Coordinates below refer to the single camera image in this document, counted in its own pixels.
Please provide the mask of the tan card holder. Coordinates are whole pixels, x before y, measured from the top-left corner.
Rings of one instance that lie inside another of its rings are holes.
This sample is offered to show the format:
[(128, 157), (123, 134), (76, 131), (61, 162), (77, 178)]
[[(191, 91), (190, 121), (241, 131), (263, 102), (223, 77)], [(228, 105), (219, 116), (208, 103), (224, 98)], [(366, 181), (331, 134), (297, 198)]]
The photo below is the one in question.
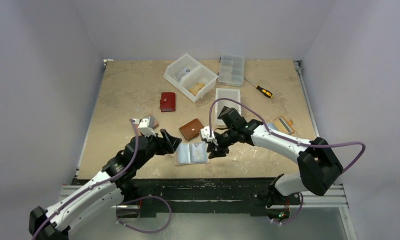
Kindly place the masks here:
[(277, 130), (281, 133), (292, 135), (296, 130), (292, 127), (293, 121), (289, 118), (286, 119), (284, 116), (277, 117), (271, 122), (267, 123), (268, 127)]

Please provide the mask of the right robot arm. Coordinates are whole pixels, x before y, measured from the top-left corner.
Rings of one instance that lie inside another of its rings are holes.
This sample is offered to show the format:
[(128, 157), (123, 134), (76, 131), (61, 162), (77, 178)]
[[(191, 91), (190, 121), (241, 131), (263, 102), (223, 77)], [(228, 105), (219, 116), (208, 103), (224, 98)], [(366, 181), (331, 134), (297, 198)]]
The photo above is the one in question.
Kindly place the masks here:
[(221, 113), (221, 119), (227, 127), (223, 133), (216, 133), (209, 126), (200, 130), (210, 159), (225, 157), (230, 146), (244, 143), (271, 150), (297, 164), (299, 173), (282, 174), (268, 186), (269, 199), (276, 204), (303, 191), (323, 196), (344, 170), (323, 138), (309, 140), (284, 134), (270, 129), (263, 121), (246, 121), (232, 107)]

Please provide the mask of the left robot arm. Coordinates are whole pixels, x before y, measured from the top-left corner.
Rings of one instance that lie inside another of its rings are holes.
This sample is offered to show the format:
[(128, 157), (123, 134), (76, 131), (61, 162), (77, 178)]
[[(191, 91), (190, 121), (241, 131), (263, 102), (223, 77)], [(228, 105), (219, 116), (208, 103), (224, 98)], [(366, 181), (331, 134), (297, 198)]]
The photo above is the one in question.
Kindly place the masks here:
[(140, 197), (132, 182), (137, 171), (154, 156), (176, 152), (182, 140), (165, 129), (161, 136), (135, 136), (117, 152), (85, 185), (67, 198), (48, 208), (34, 208), (29, 215), (29, 233), (34, 240), (66, 240), (72, 223), (81, 221), (81, 214), (93, 209), (94, 203), (132, 204)]

